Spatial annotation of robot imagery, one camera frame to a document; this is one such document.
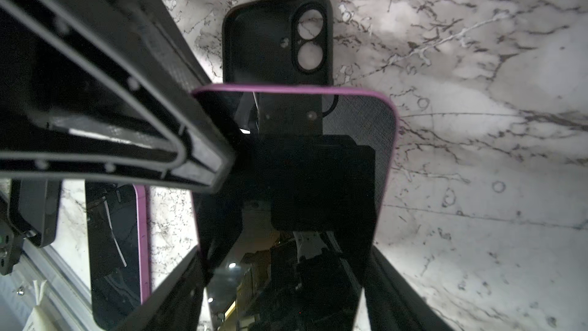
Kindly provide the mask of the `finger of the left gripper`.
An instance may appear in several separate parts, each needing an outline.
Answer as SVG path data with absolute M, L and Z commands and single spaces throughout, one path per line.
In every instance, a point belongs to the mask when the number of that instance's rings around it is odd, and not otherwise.
M 1 175 L 216 192 L 209 82 L 162 0 L 1 0 Z

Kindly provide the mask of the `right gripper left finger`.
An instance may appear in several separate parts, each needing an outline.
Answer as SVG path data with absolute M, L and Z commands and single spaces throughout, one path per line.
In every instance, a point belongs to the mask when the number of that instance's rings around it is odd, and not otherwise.
M 196 330 L 207 271 L 195 246 L 156 291 L 135 309 L 118 330 Z

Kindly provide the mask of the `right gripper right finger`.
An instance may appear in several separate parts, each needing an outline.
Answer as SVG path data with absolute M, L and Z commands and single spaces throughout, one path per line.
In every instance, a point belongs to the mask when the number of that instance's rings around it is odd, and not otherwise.
M 452 330 L 376 247 L 365 268 L 364 293 L 373 330 Z

